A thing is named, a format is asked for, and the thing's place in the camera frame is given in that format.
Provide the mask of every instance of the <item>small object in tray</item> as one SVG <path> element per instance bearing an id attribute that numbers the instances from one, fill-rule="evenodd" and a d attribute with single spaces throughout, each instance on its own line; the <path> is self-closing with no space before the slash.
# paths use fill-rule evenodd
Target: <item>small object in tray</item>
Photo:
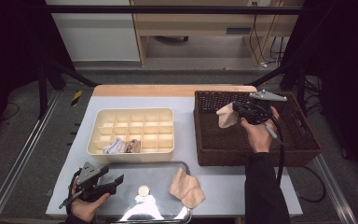
<path id="1" fill-rule="evenodd" d="M 121 138 L 119 137 L 115 139 L 115 142 L 103 148 L 103 154 L 116 154 L 116 153 L 123 153 L 125 151 L 126 151 L 126 145 L 123 142 L 123 140 L 121 140 Z"/>
<path id="2" fill-rule="evenodd" d="M 139 196 L 146 197 L 150 193 L 150 187 L 147 185 L 142 185 L 138 188 L 138 194 Z"/>
<path id="3" fill-rule="evenodd" d="M 126 142 L 126 152 L 127 153 L 139 153 L 141 151 L 141 143 L 136 139 Z"/>

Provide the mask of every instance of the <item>reflective tray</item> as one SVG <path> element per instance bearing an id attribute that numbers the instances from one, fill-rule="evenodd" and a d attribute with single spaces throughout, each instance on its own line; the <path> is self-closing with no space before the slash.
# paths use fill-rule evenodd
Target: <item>reflective tray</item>
<path id="1" fill-rule="evenodd" d="M 98 219 L 110 223 L 187 223 L 191 210 L 170 194 L 172 179 L 179 168 L 189 175 L 181 161 L 148 163 L 114 163 L 102 176 L 102 184 L 113 182 L 124 175 L 124 181 L 98 210 Z M 146 185 L 150 191 L 140 196 L 138 189 Z"/>

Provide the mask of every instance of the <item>beige compartment tray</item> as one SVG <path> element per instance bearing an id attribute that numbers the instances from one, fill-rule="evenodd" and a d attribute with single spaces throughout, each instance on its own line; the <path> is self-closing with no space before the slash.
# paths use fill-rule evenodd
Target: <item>beige compartment tray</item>
<path id="1" fill-rule="evenodd" d="M 104 109 L 98 112 L 88 153 L 100 163 L 169 161 L 174 148 L 173 112 L 170 108 Z M 103 154 L 119 137 L 140 141 L 139 153 Z"/>

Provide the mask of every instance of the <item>brown wicker basket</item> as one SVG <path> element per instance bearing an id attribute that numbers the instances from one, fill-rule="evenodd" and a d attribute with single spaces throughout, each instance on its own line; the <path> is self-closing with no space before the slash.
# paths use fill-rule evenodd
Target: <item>brown wicker basket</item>
<path id="1" fill-rule="evenodd" d="M 280 114 L 279 124 L 284 141 L 284 166 L 305 166 L 322 152 L 295 96 L 290 92 L 274 92 L 287 97 L 287 102 L 271 102 Z M 240 123 L 222 129 L 216 111 L 231 102 L 245 103 L 249 92 L 196 91 L 194 123 L 200 166 L 243 166 L 253 152 L 246 131 Z M 280 144 L 274 141 L 270 153 L 279 165 Z"/>

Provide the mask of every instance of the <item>beige cloth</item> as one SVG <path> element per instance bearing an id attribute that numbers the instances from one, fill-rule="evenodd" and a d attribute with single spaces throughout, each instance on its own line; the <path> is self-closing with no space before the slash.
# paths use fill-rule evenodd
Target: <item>beige cloth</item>
<path id="1" fill-rule="evenodd" d="M 126 142 L 126 153 L 139 153 L 141 152 L 141 142 L 132 139 L 130 142 Z"/>
<path id="2" fill-rule="evenodd" d="M 199 180 L 179 168 L 172 179 L 170 194 L 180 199 L 187 208 L 195 208 L 205 200 Z"/>
<path id="3" fill-rule="evenodd" d="M 219 116 L 219 127 L 228 128 L 229 126 L 236 124 L 238 120 L 238 112 L 232 109 L 232 103 L 223 106 L 216 114 Z"/>

